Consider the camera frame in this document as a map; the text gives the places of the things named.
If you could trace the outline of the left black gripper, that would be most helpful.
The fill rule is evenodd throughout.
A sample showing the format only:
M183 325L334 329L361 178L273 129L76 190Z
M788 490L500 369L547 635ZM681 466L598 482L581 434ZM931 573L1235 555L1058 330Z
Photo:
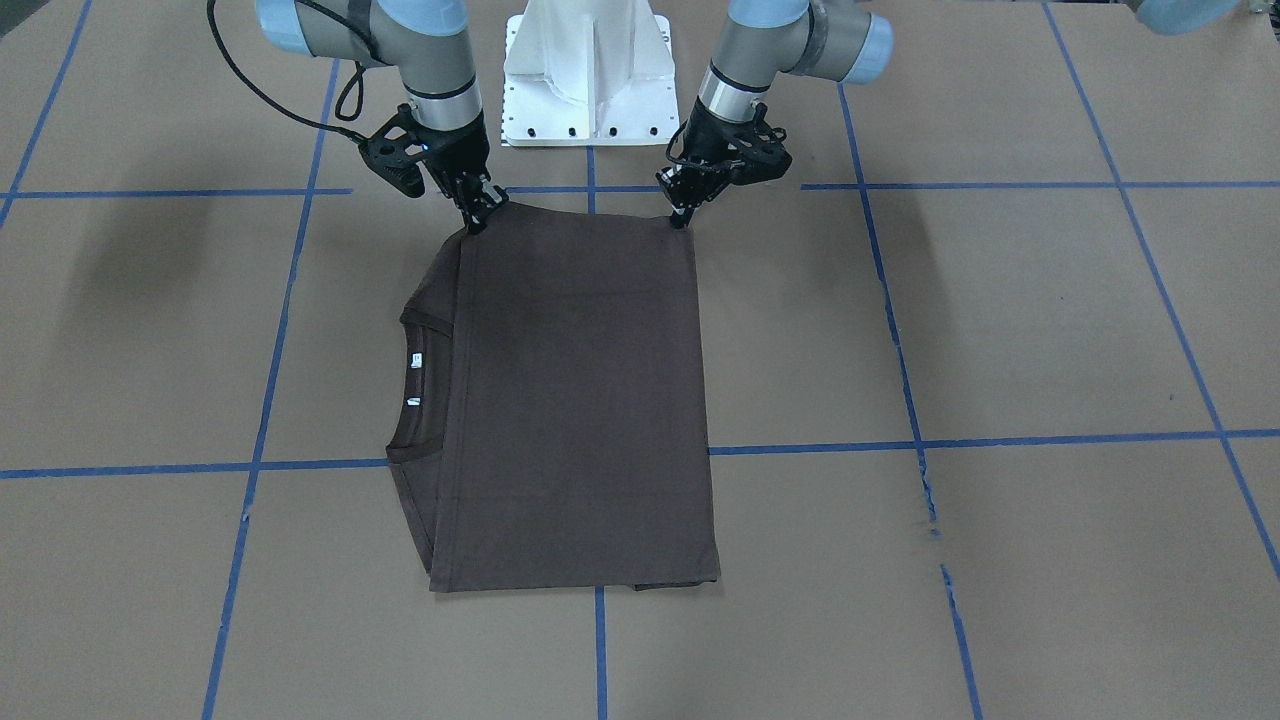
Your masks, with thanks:
M730 183L731 163L737 152L730 140L732 133L753 117L753 105L745 122L728 122L696 101L692 114L682 126L684 145L675 158L675 167L655 173L655 181L672 206L669 224L686 228L703 204L723 192Z

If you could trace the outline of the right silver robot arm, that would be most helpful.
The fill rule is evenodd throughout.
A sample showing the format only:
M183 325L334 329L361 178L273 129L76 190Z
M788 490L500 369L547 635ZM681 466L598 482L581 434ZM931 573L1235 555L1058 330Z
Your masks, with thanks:
M257 1L264 37L287 53L398 70L406 102L374 133L340 129L365 165L411 199L425 176L476 234L508 196L486 168L490 146L462 1Z

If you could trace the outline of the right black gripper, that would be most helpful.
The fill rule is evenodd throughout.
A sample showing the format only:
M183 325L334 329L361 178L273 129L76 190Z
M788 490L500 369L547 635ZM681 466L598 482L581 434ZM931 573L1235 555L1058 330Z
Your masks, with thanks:
M456 129L420 126L416 142L425 149L422 164L445 196L452 196L465 229L477 234L489 218L508 201L508 193L490 181L486 168L490 146L484 111Z

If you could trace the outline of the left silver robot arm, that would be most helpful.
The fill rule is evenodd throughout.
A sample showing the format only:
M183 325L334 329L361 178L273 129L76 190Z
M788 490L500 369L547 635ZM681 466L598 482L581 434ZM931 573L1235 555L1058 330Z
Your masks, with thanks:
M1124 8L1147 33L1180 37L1235 10L1242 1L1097 1ZM716 50L694 99L666 145L668 167L655 174L669 204L668 223L682 229L694 213L728 187L781 179L792 165L787 131L767 120L765 96L776 76L869 85L895 50L890 19L859 1L730 1ZM804 190L1277 190L1276 179L1192 181L934 181L812 183Z

